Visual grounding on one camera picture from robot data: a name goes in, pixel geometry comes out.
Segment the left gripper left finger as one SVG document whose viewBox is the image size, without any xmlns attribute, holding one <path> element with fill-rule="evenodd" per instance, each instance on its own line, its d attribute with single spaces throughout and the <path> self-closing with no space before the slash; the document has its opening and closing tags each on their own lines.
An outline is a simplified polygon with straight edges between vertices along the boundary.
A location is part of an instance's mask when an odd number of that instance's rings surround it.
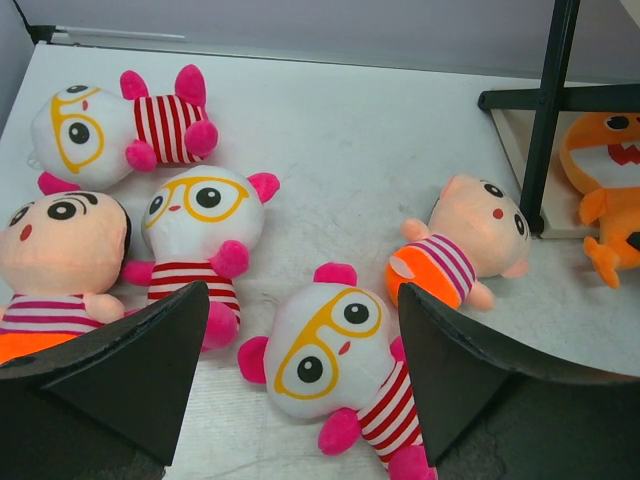
<svg viewBox="0 0 640 480">
<path fill-rule="evenodd" d="M 1 366 L 4 479 L 160 479 L 173 462 L 208 318 L 196 281 Z"/>
</svg>

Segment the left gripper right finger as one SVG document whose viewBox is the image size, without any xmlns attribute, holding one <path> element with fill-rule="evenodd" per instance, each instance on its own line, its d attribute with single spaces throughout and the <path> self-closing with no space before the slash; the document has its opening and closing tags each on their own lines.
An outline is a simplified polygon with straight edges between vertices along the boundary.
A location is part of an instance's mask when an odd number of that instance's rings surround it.
<svg viewBox="0 0 640 480">
<path fill-rule="evenodd" d="M 399 291 L 428 461 L 442 479 L 635 479 L 639 381 L 541 352 Z"/>
</svg>

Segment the orange shark plush back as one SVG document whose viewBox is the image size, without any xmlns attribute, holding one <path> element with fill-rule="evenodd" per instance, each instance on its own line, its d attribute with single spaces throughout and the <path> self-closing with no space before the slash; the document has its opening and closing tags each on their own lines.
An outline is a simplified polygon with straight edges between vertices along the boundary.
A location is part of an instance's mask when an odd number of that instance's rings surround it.
<svg viewBox="0 0 640 480">
<path fill-rule="evenodd" d="M 639 266 L 639 114 L 583 114 L 566 132 L 559 157 L 582 194 L 580 223 L 599 226 L 598 238 L 584 239 L 584 252 L 602 281 L 617 289 L 618 272 Z"/>
</svg>

